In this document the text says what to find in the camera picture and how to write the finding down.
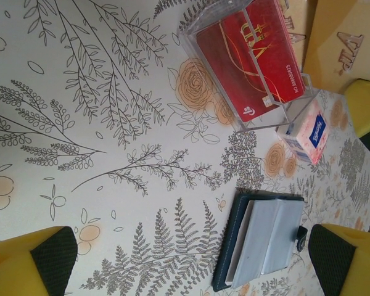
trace red card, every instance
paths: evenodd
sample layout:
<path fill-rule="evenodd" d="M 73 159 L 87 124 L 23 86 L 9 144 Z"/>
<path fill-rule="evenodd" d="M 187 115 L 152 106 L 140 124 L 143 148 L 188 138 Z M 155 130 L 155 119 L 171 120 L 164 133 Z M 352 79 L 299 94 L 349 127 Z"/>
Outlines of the red card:
<path fill-rule="evenodd" d="M 269 100 L 249 55 L 250 48 L 276 101 L 289 102 L 305 92 L 277 0 L 255 0 L 246 11 L 257 42 L 241 11 L 197 34 L 205 59 L 244 122 L 277 107 L 266 106 Z"/>

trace tablecloth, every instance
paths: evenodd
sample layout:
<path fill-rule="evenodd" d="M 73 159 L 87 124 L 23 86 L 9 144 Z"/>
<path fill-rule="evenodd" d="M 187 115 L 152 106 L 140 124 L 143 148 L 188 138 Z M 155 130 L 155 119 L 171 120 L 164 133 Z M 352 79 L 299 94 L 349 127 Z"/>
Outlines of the tablecloth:
<path fill-rule="evenodd" d="M 236 187 L 301 194 L 308 229 L 368 229 L 370 153 L 345 98 L 318 96 L 331 135 L 315 166 L 273 129 L 236 134 L 176 34 L 206 3 L 0 1 L 0 241 L 71 226 L 67 294 L 214 295 Z M 216 293 L 306 294 L 322 294 L 307 249 Z"/>

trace clear plastic holder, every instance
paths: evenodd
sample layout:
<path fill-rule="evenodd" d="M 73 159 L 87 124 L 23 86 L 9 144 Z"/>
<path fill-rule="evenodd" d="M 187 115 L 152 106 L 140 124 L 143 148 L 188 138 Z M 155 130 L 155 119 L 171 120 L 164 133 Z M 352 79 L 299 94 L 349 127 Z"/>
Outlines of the clear plastic holder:
<path fill-rule="evenodd" d="M 305 92 L 301 97 L 294 99 L 288 103 L 279 102 L 274 98 L 273 94 L 271 93 L 268 84 L 265 80 L 265 76 L 263 75 L 263 72 L 258 64 L 257 58 L 255 57 L 255 54 L 253 53 L 251 47 L 249 50 L 249 55 L 251 56 L 251 59 L 255 65 L 255 68 L 257 70 L 259 78 L 261 79 L 262 85 L 267 93 L 267 96 L 270 99 L 270 103 L 272 103 L 273 105 L 277 105 L 278 107 L 273 110 L 270 110 L 269 112 L 263 115 L 260 115 L 259 117 L 252 119 L 251 121 L 243 122 L 238 112 L 234 108 L 230 98 L 228 97 L 221 83 L 219 82 L 219 79 L 216 77 L 211 66 L 204 58 L 204 55 L 196 42 L 196 34 L 203 30 L 204 28 L 210 26 L 211 24 L 216 23 L 220 19 L 223 19 L 224 17 L 227 17 L 231 14 L 234 14 L 236 12 L 242 12 L 255 40 L 254 43 L 255 45 L 256 42 L 259 41 L 259 37 L 257 36 L 252 25 L 252 21 L 250 20 L 250 17 L 246 11 L 246 7 L 252 1 L 254 0 L 245 2 L 243 0 L 222 0 L 210 4 L 205 9 L 200 11 L 197 15 L 195 15 L 193 19 L 189 20 L 186 26 L 180 29 L 179 38 L 181 44 L 183 45 L 184 50 L 188 54 L 189 58 L 192 59 L 192 61 L 195 58 L 199 58 L 200 60 L 203 61 L 204 67 L 208 70 L 209 75 L 211 76 L 213 82 L 215 83 L 215 86 L 219 89 L 220 94 L 224 97 L 226 103 L 229 105 L 233 113 L 234 120 L 232 122 L 232 126 L 237 132 L 246 132 L 250 130 L 272 128 L 282 125 L 288 125 L 288 130 L 290 130 L 294 125 L 294 121 L 302 114 L 302 112 L 308 107 L 311 101 L 319 93 L 319 90 L 315 89 L 312 86 L 309 75 L 302 73 L 302 78 L 305 83 Z M 200 77 L 203 80 L 205 80 L 206 78 L 202 74 L 203 69 L 199 69 L 200 65 L 194 63 L 194 66 L 200 73 Z"/>

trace pink tissue pack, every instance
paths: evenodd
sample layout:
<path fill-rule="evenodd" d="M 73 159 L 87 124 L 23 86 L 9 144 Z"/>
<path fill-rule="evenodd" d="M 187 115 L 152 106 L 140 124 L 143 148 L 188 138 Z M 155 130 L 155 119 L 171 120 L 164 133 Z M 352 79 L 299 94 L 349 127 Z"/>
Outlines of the pink tissue pack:
<path fill-rule="evenodd" d="M 297 104 L 295 106 L 297 110 L 290 108 L 289 113 L 299 112 L 307 102 L 304 100 L 303 105 Z M 277 133 L 300 160 L 316 165 L 329 136 L 329 127 L 317 99 L 313 99 L 306 106 L 306 109 L 295 120 L 294 125 L 280 126 Z"/>

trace wallet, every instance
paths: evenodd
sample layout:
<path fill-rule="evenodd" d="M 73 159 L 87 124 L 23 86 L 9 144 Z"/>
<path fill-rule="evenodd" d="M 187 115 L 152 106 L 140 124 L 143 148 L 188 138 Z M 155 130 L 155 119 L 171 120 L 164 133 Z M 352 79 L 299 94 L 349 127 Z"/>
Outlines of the wallet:
<path fill-rule="evenodd" d="M 255 192 L 235 197 L 212 287 L 215 292 L 288 267 L 295 241 L 301 250 L 304 199 L 293 194 Z"/>

